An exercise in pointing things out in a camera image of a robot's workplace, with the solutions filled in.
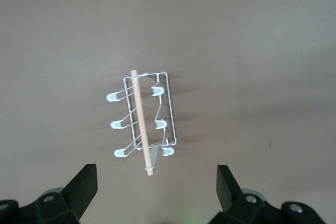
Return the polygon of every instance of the screw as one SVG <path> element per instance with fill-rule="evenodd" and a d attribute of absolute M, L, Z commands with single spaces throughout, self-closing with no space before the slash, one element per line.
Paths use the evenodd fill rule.
<path fill-rule="evenodd" d="M 0 211 L 5 210 L 8 207 L 8 204 L 2 204 L 0 205 Z"/>
<path fill-rule="evenodd" d="M 298 212 L 299 214 L 303 212 L 303 209 L 299 205 L 291 204 L 289 207 L 293 212 Z"/>
<path fill-rule="evenodd" d="M 247 200 L 247 202 L 250 202 L 250 203 L 257 203 L 256 197 L 254 197 L 252 195 L 246 196 L 246 200 Z"/>
<path fill-rule="evenodd" d="M 52 201 L 53 199 L 54 199 L 53 196 L 48 196 L 48 197 L 45 197 L 43 201 L 48 202 L 48 201 Z"/>

